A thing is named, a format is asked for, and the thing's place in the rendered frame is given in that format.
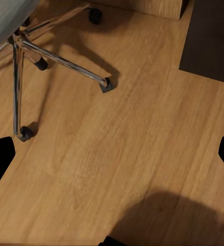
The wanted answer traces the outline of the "swivel chair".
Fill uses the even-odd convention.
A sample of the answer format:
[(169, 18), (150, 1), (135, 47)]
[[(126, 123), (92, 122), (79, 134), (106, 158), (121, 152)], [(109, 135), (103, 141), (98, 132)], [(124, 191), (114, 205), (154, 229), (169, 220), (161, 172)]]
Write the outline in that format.
[(28, 127), (21, 127), (24, 56), (41, 71), (46, 70), (48, 65), (42, 58), (42, 56), (44, 56), (98, 82), (103, 93), (113, 90), (109, 78), (102, 78), (32, 43), (35, 39), (86, 9), (89, 9), (89, 18), (94, 24), (100, 23), (103, 12), (98, 8), (92, 8), (91, 3), (86, 2), (39, 24), (20, 30), (20, 26), (27, 26), (29, 16), (41, 1), (42, 0), (0, 0), (0, 60), (13, 53), (13, 132), (14, 135), (23, 142), (26, 142), (33, 136), (33, 132)]

